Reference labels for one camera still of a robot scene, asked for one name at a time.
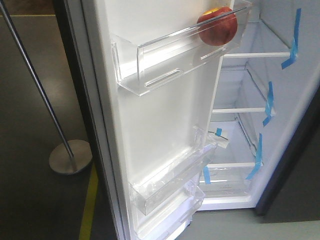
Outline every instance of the metal pole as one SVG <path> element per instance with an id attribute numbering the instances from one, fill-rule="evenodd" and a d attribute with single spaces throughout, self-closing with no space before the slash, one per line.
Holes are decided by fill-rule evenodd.
<path id="1" fill-rule="evenodd" d="M 73 168 L 74 171 L 77 171 L 77 167 L 76 167 L 76 164 L 74 162 L 74 154 L 73 154 L 73 152 L 72 152 L 72 150 L 71 150 L 71 148 L 70 148 L 70 146 L 68 144 L 68 141 L 67 141 L 67 139 L 66 139 L 66 137 L 64 135 L 64 132 L 63 132 L 63 130 L 62 130 L 60 124 L 59 124 L 59 121 L 58 121 L 58 119 L 56 117 L 56 114 L 55 114 L 55 112 L 54 112 L 54 110 L 53 110 L 53 108 L 51 106 L 51 103 L 50 103 L 48 97 L 47 97 L 47 94 L 46 94 L 46 92 L 45 92 L 45 90 L 44 90 L 44 88 L 43 88 L 43 86 L 42 86 L 42 84 L 41 84 L 41 82 L 39 80 L 39 77 L 38 77 L 38 75 L 37 75 L 37 73 L 36 73 L 36 71 L 34 69 L 34 66 L 32 65 L 32 62 L 30 61 L 30 58 L 29 58 L 29 56 L 27 54 L 27 51 L 26 51 L 26 49 L 25 49 L 25 47 L 24 47 L 24 45 L 23 45 L 23 43 L 22 43 L 22 41 L 21 41 L 21 39 L 19 37 L 19 34 L 18 34 L 18 32 L 17 32 L 17 30 L 15 28 L 15 25 L 14 25 L 10 15 L 9 15 L 9 12 L 8 12 L 8 10 L 6 8 L 6 5 L 5 5 L 3 0 L 0 0 L 0 9 L 1 9 L 1 12 L 2 12 L 2 16 L 3 16 L 3 18 L 4 18 L 5 22 L 6 22 L 8 28 L 9 28 L 11 34 L 12 34 L 12 36 L 14 38 L 14 41 L 15 41 L 20 53 L 21 53 L 21 56 L 22 56 L 22 58 L 23 58 L 23 60 L 24 60 L 24 62 L 26 64 L 26 66 L 27 66 L 27 68 L 28 68 L 33 80 L 34 80 L 34 83 L 35 83 L 36 87 L 38 88 L 39 93 L 41 94 L 41 97 L 42 97 L 42 99 L 43 99 L 43 101 L 45 103 L 45 106 L 48 109 L 48 111 L 49 111 L 49 113 L 50 113 L 50 115 L 52 117 L 54 125 L 55 125 L 56 129 L 59 132 L 59 135 L 60 135 L 60 137 L 61 137 L 61 139 L 63 141 L 65 149 L 66 149 L 66 151 L 67 151 L 67 153 L 69 155 L 72 168 Z"/>

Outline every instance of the stanchion base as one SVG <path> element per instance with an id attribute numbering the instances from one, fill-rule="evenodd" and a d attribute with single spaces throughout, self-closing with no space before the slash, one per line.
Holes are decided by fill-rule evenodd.
<path id="1" fill-rule="evenodd" d="M 50 168 L 58 174 L 73 175 L 81 172 L 92 160 L 90 145 L 83 140 L 68 141 L 73 152 L 73 164 L 69 158 L 65 145 L 61 143 L 50 154 Z"/>

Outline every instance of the transparent plastic shelf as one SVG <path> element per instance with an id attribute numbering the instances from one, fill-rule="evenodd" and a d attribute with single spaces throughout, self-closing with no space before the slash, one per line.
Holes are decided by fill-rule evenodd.
<path id="1" fill-rule="evenodd" d="M 140 224 L 135 233 L 139 240 L 163 240 L 188 220 L 201 206 L 205 194 L 193 180 L 170 196 Z"/>
<path id="2" fill-rule="evenodd" d="M 238 47 L 252 6 L 245 0 L 238 2 L 231 12 L 144 43 L 114 35 L 112 51 L 118 84 L 142 96 Z M 226 16 L 233 15 L 238 26 L 231 41 L 211 46 L 201 40 L 199 32 L 218 28 L 226 21 L 232 21 L 233 18 L 227 19 Z"/>
<path id="3" fill-rule="evenodd" d="M 204 148 L 193 150 L 175 159 L 142 184 L 130 184 L 130 197 L 134 205 L 144 215 L 151 213 L 176 189 L 181 188 L 193 176 L 200 173 L 202 168 L 211 161 L 215 149 L 216 145 L 210 142 Z"/>
<path id="4" fill-rule="evenodd" d="M 256 113 L 264 112 L 265 109 L 266 98 L 247 69 L 222 69 L 213 114 Z"/>
<path id="5" fill-rule="evenodd" d="M 250 180 L 246 177 L 254 167 L 208 167 L 210 184 L 205 183 L 203 173 L 199 179 L 199 187 L 206 198 L 247 196 Z"/>
<path id="6" fill-rule="evenodd" d="M 229 58 L 289 57 L 290 49 L 263 21 L 248 22 L 240 47 L 231 50 Z"/>
<path id="7" fill-rule="evenodd" d="M 255 168 L 258 139 L 255 127 L 248 114 L 237 113 L 233 119 L 228 114 L 221 114 L 225 121 L 211 122 L 208 138 L 213 137 L 217 128 L 222 129 L 222 147 L 217 139 L 217 148 L 211 162 L 207 165 L 210 174 L 210 184 L 205 183 L 203 172 L 199 186 L 205 192 L 206 198 L 245 197 L 248 196 L 251 180 L 246 179 Z"/>

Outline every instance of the refrigerator side wall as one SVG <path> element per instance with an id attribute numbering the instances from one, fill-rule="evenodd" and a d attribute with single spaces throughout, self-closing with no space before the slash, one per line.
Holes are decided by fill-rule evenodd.
<path id="1" fill-rule="evenodd" d="M 261 18 L 286 43 L 293 39 L 296 10 L 302 9 L 297 60 L 285 69 L 285 59 L 249 61 L 260 77 L 272 80 L 275 117 L 262 130 L 264 167 L 254 179 L 252 198 L 257 203 L 293 137 L 316 90 L 320 76 L 320 4 L 317 1 L 264 0 Z"/>

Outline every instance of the blue painter's tape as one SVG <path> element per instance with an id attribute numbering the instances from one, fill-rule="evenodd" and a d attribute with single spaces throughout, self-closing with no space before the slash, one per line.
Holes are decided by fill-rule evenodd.
<path id="1" fill-rule="evenodd" d="M 274 89 L 273 89 L 273 85 L 272 82 L 269 82 L 269 92 L 268 92 L 268 96 L 267 96 L 267 100 L 266 100 L 266 105 L 265 105 L 265 114 L 266 114 L 266 118 L 265 120 L 263 120 L 262 124 L 265 127 L 270 120 L 272 119 L 272 108 L 274 107 Z"/>
<path id="2" fill-rule="evenodd" d="M 254 175 L 259 171 L 262 163 L 262 134 L 259 133 L 259 142 L 258 142 L 258 149 L 256 150 L 255 154 L 255 164 L 252 171 L 246 177 L 247 180 L 251 180 Z"/>
<path id="3" fill-rule="evenodd" d="M 265 127 L 265 126 L 270 122 L 271 119 L 272 119 L 272 116 L 267 116 L 267 117 L 262 121 L 263 126 Z"/>
<path id="4" fill-rule="evenodd" d="M 216 133 L 215 133 L 215 135 L 217 135 L 217 136 L 221 136 L 221 134 L 222 134 L 222 128 L 217 128 L 216 129 Z"/>
<path id="5" fill-rule="evenodd" d="M 210 172 L 209 172 L 209 168 L 207 166 L 205 166 L 203 168 L 203 176 L 204 176 L 205 184 L 211 184 L 211 182 L 210 182 Z"/>
<path id="6" fill-rule="evenodd" d="M 290 58 L 284 61 L 283 63 L 281 63 L 282 69 L 287 68 L 297 60 L 297 54 L 299 49 L 300 19 L 301 19 L 301 8 L 298 8 L 295 14 L 295 23 L 294 23 L 294 30 L 293 30 L 293 40 L 292 40 L 292 45 L 290 50 Z"/>

